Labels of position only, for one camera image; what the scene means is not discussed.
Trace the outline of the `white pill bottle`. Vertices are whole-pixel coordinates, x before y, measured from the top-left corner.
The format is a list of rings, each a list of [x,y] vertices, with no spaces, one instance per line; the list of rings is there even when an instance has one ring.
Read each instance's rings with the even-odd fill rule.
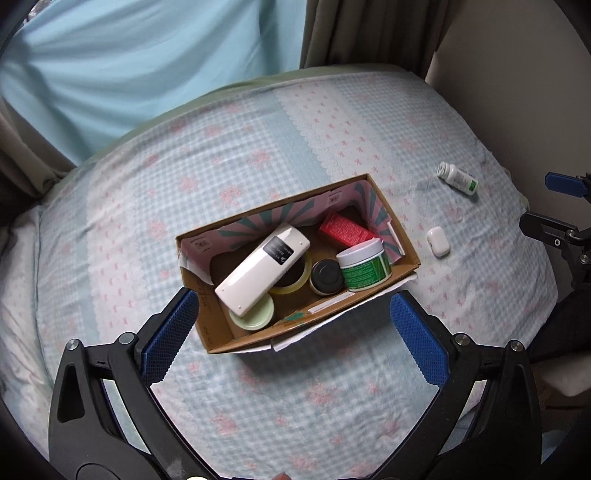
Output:
[[[441,162],[436,174],[439,179],[465,195],[472,196],[477,191],[478,180],[455,164]]]

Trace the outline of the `white earbuds case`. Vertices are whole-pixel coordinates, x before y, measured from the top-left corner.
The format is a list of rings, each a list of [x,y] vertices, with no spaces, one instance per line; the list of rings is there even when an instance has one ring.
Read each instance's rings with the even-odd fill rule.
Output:
[[[451,252],[451,244],[441,226],[433,227],[427,232],[427,241],[436,258],[443,258]]]

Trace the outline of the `green label white jar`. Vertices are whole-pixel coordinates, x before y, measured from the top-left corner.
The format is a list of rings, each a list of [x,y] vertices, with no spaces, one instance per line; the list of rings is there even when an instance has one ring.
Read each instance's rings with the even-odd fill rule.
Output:
[[[349,247],[335,256],[335,259],[341,268],[346,288],[353,292],[380,285],[392,275],[384,242],[379,238]]]

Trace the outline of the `pale green lid jar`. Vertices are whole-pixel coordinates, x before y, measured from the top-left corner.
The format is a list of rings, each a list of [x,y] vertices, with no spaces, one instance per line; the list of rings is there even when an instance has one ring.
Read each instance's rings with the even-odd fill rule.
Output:
[[[259,331],[270,325],[274,315],[274,303],[270,294],[264,294],[259,301],[256,302],[245,313],[245,315],[238,316],[231,310],[228,311],[229,318],[235,325],[245,331]]]

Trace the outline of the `red small box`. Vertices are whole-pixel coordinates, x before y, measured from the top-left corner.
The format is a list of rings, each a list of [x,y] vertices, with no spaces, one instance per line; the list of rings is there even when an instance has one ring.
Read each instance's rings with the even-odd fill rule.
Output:
[[[318,228],[318,234],[328,242],[342,248],[349,248],[373,240],[376,235],[353,220],[332,212]]]

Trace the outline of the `black lid small jar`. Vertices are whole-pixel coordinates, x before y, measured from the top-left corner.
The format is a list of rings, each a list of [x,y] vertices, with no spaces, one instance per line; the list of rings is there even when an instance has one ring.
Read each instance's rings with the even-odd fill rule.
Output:
[[[345,287],[339,263],[334,259],[322,259],[311,267],[311,290],[321,296],[338,294]]]

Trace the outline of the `yellow tape roll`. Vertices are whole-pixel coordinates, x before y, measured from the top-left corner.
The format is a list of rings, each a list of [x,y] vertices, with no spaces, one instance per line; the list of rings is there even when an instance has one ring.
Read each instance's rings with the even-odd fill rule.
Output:
[[[270,294],[273,295],[290,295],[297,290],[300,290],[305,283],[308,282],[311,276],[311,257],[310,254],[305,253],[301,258],[298,258],[287,273],[282,275],[276,284],[270,288]]]

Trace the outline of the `white remote control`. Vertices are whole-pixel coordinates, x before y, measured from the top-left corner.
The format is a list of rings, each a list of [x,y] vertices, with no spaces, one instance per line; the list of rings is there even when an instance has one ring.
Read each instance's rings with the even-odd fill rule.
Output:
[[[243,317],[310,247],[311,241],[300,230],[283,223],[229,273],[214,293],[230,312]]]

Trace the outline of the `pillow in floral case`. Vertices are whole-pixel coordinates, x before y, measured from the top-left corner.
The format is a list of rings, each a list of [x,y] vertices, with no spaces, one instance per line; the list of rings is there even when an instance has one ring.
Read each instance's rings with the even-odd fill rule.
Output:
[[[47,457],[52,387],[36,321],[39,220],[35,207],[1,229],[1,399]]]

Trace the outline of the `cardboard box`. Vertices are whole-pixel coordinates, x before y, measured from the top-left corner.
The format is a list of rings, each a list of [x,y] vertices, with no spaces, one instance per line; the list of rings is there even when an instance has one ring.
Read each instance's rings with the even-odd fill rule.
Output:
[[[337,255],[337,246],[320,232],[331,212],[359,221],[384,243],[391,275],[358,292],[321,296],[304,284],[273,295],[273,323],[256,332],[230,319],[215,289],[276,227],[287,223],[310,242],[312,263]],[[409,280],[421,261],[386,196],[368,174],[332,183],[230,216],[179,235],[176,246],[184,286],[195,291],[195,328],[209,354],[273,349],[280,351],[346,312],[389,293]]]

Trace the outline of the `green mattress cover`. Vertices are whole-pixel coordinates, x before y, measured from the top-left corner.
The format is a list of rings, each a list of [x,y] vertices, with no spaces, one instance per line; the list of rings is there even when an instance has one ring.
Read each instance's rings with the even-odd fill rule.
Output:
[[[242,95],[243,92],[249,92],[251,90],[266,89],[273,87],[277,84],[282,84],[290,81],[300,81],[304,79],[315,79],[321,78],[322,76],[332,76],[339,74],[356,74],[356,73],[368,73],[368,72],[403,72],[408,73],[408,70],[396,66],[394,64],[377,64],[377,63],[356,63],[346,65],[331,65],[331,66],[319,66],[305,69],[298,69],[280,74],[274,74],[270,76],[263,76],[252,80],[243,82],[235,82],[229,85],[225,85],[221,88],[207,92],[204,95],[200,95],[182,103],[175,108],[169,109],[164,113],[153,117],[150,120],[141,122],[137,127],[130,130],[123,136],[110,142],[105,148],[99,150],[81,165],[73,167],[65,176],[54,186],[54,189],[63,188],[68,182],[71,181],[76,172],[86,164],[90,164],[96,159],[101,159],[109,154],[112,150],[117,149],[120,145],[123,145],[143,132],[154,128],[170,119],[179,117],[191,110],[208,106],[217,101],[225,100],[226,98],[233,98],[238,95]]]

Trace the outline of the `right brown curtain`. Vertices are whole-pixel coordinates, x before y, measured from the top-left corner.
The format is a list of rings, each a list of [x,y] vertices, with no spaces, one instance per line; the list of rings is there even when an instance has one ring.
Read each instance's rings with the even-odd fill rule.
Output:
[[[450,0],[308,1],[300,66],[389,64],[425,78],[461,7]]]

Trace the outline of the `brown curtain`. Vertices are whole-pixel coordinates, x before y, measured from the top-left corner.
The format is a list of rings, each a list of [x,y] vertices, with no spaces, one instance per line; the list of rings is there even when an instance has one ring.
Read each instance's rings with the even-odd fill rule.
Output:
[[[308,1],[300,66],[389,64],[425,78],[461,7],[450,0]]]
[[[74,168],[72,161],[1,98],[1,174],[13,187],[38,198]]]

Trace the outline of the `left brown curtain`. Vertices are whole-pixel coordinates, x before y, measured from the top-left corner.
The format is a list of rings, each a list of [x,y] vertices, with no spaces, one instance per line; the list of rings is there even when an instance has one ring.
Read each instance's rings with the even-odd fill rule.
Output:
[[[13,187],[38,198],[74,168],[72,161],[1,98],[1,174]]]

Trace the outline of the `light blue hanging cloth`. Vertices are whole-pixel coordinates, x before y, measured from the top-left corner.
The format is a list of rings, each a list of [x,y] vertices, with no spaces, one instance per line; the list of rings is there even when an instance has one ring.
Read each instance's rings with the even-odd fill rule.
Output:
[[[301,1],[52,1],[14,35],[1,93],[74,164],[217,88],[297,69]]]

